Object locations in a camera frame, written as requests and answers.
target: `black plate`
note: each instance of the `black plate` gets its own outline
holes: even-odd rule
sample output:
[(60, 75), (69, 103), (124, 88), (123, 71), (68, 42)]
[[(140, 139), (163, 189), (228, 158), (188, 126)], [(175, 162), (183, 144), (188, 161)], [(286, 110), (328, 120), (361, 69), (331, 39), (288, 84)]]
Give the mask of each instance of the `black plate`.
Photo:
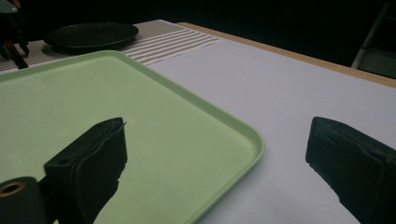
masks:
[(54, 30), (46, 34), (43, 40), (56, 49), (114, 49), (130, 44), (138, 33), (137, 27), (132, 24), (91, 22)]

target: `striped cloth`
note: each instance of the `striped cloth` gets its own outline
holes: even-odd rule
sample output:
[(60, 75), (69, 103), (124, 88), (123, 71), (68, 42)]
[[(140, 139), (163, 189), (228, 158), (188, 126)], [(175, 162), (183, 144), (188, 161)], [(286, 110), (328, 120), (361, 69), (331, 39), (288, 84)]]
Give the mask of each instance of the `striped cloth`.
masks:
[[(135, 26), (139, 29), (136, 41), (119, 51), (144, 65), (170, 59), (221, 41), (219, 37), (184, 28), (168, 21), (148, 21)], [(30, 67), (74, 56), (52, 51), (51, 46), (42, 40), (30, 42), (28, 48), (30, 54), (24, 57), (24, 60)], [(0, 58), (0, 74), (15, 70), (17, 67), (14, 62)]]

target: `dark background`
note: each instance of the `dark background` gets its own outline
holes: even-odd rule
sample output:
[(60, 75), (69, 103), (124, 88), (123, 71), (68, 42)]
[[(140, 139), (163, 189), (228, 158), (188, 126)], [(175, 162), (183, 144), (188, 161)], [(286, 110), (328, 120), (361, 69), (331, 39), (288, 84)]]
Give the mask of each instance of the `dark background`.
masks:
[(20, 0), (29, 40), (91, 21), (185, 21), (350, 66), (383, 6), (376, 0)]

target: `green tray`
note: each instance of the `green tray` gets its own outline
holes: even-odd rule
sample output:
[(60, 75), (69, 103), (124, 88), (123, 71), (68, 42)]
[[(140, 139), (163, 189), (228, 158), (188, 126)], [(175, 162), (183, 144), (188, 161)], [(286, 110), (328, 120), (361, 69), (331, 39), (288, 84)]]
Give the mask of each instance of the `green tray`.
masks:
[(105, 119), (123, 117), (128, 163), (95, 223), (191, 223), (262, 157), (261, 136), (117, 51), (0, 76), (0, 182), (43, 165)]

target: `table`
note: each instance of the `table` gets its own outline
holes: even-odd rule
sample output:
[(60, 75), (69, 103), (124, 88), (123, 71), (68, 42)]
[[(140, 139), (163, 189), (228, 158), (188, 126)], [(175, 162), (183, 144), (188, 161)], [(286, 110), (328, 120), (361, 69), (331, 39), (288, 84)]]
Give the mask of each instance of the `table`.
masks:
[(310, 123), (336, 119), (396, 148), (395, 80), (184, 22), (145, 25), (154, 23), (214, 37), (147, 66), (254, 127), (266, 146), (199, 223), (359, 223), (304, 160)]

